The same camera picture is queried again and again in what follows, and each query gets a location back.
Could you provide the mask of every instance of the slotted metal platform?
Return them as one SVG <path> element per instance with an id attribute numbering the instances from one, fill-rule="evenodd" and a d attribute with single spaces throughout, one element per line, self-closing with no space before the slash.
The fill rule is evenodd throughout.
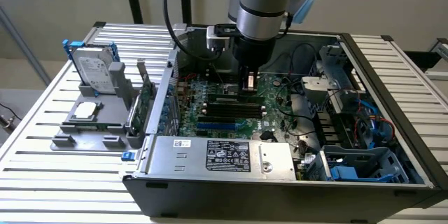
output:
<path id="1" fill-rule="evenodd" d="M 363 39 L 379 37 L 356 37 L 363 44 Z M 142 79 L 136 69 L 136 59 L 147 59 L 147 69 L 151 80 L 159 83 L 162 69 L 166 64 L 170 49 L 172 48 L 168 32 L 162 26 L 107 24 L 104 28 L 95 28 L 90 32 L 86 42 L 110 43 L 115 41 L 122 61 L 126 62 L 126 75 L 139 87 Z M 403 68 L 407 65 L 392 54 L 396 49 L 384 49 L 386 44 L 378 40 L 374 45 L 380 48 L 366 48 L 364 53 L 372 64 L 396 62 L 403 71 L 398 69 L 378 68 L 378 72 L 388 72 L 382 79 L 390 81 L 388 85 L 396 90 L 395 97 L 400 99 L 403 108 L 415 119 L 416 127 L 427 141 L 435 155 L 446 166 L 448 164 L 447 134 L 434 134 L 442 131 L 438 125 L 432 131 L 427 130 L 423 115 L 440 113 L 418 112 L 416 100 L 407 99 L 404 91 L 418 90 L 414 95 L 420 95 L 420 103 L 439 106 L 442 104 L 431 97 L 426 85 L 419 83 L 419 78 L 412 75 L 412 70 Z M 207 221 L 183 219 L 151 219 L 144 216 L 134 202 L 131 195 L 122 183 L 118 170 L 122 169 L 120 154 L 103 152 L 70 152 L 52 151 L 51 138 L 59 131 L 59 124 L 67 117 L 79 96 L 79 75 L 68 62 L 44 91 L 23 123 L 11 135 L 0 149 L 0 221 L 4 222 L 46 222 L 46 223 L 242 223 L 240 221 Z M 448 201 L 430 209 L 407 209 L 394 215 L 383 224 L 446 224 L 448 223 Z"/>
<path id="2" fill-rule="evenodd" d="M 380 36 L 352 37 L 434 156 L 448 171 L 446 95 L 394 41 L 386 41 Z"/>

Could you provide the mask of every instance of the sticker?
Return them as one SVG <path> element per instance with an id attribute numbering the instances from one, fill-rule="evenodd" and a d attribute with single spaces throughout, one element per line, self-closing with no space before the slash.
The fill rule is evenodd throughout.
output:
<path id="1" fill-rule="evenodd" d="M 207 141 L 207 170 L 250 173 L 250 157 L 248 142 Z"/>
<path id="2" fill-rule="evenodd" d="M 99 93 L 115 93 L 108 66 L 102 59 L 79 57 L 87 82 Z"/>
<path id="3" fill-rule="evenodd" d="M 191 147 L 191 140 L 175 140 L 174 147 Z"/>

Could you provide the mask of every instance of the motherboard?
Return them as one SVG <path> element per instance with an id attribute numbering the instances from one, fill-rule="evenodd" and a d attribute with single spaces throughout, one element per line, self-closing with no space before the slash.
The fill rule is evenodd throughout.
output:
<path id="1" fill-rule="evenodd" d="M 295 145 L 296 138 L 286 132 L 292 118 L 279 111 L 291 113 L 290 90 L 282 89 L 286 82 L 291 81 L 284 75 L 262 73 L 256 93 L 239 97 L 238 84 L 227 83 L 226 78 L 216 82 L 200 74 L 187 75 L 178 85 L 179 136 L 268 138 Z"/>

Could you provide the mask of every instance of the blue plastic latch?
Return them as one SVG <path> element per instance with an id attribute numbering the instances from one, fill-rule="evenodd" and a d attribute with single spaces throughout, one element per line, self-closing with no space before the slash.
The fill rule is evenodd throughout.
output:
<path id="1" fill-rule="evenodd" d="M 74 60 L 74 56 L 72 56 L 72 52 L 70 51 L 68 43 L 70 43 L 68 39 L 63 40 L 63 48 L 64 48 L 64 51 L 67 53 L 68 59 Z"/>
<path id="2" fill-rule="evenodd" d="M 84 41 L 72 41 L 71 43 L 71 47 L 83 47 L 84 45 Z"/>
<path id="3" fill-rule="evenodd" d="M 112 54 L 114 54 L 114 61 L 120 62 L 120 56 L 119 56 L 119 48 L 118 48 L 118 44 L 115 44 L 114 42 L 110 44 L 110 47 L 112 49 Z"/>
<path id="4" fill-rule="evenodd" d="M 315 3 L 315 0 L 306 0 L 303 6 L 300 7 L 300 9 L 296 12 L 295 17 L 292 19 L 292 22 L 295 24 L 302 24 L 303 23 L 314 3 Z"/>
<path id="5" fill-rule="evenodd" d="M 331 176 L 335 180 L 342 181 L 358 181 L 358 174 L 355 167 L 351 166 L 336 166 L 331 169 Z"/>
<path id="6" fill-rule="evenodd" d="M 135 161 L 135 153 L 134 152 L 123 152 L 122 161 L 123 162 Z"/>
<path id="7" fill-rule="evenodd" d="M 355 167 L 336 166 L 331 170 L 331 176 L 336 181 L 359 181 L 387 183 L 394 178 L 394 174 L 386 174 L 380 178 L 359 178 Z"/>

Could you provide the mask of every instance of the green circuit board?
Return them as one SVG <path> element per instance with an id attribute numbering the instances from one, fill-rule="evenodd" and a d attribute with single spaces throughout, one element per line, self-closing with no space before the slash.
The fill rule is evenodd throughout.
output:
<path id="1" fill-rule="evenodd" d="M 282 120 L 287 124 L 291 118 L 278 110 L 276 95 L 282 86 L 274 85 L 275 80 L 282 78 L 274 74 L 262 74 L 259 78 L 258 94 L 255 97 L 264 97 L 263 106 L 266 107 L 267 114 L 260 119 L 236 118 L 236 130 L 207 130 L 207 136 L 212 138 L 239 138 L 239 139 L 258 139 L 258 136 L 264 131 L 274 131 L 279 140 L 284 140 L 286 133 L 282 131 Z M 238 85 L 231 83 L 211 82 L 198 75 L 187 82 L 180 82 L 178 87 L 178 96 L 180 104 L 180 114 L 183 115 L 179 127 L 179 136 L 198 136 L 198 118 L 203 115 L 203 103 L 207 101 L 210 94 L 227 94 L 234 95 L 238 92 Z M 287 89 L 282 90 L 279 97 L 286 98 Z M 282 110 L 291 113 L 290 106 L 282 106 Z"/>

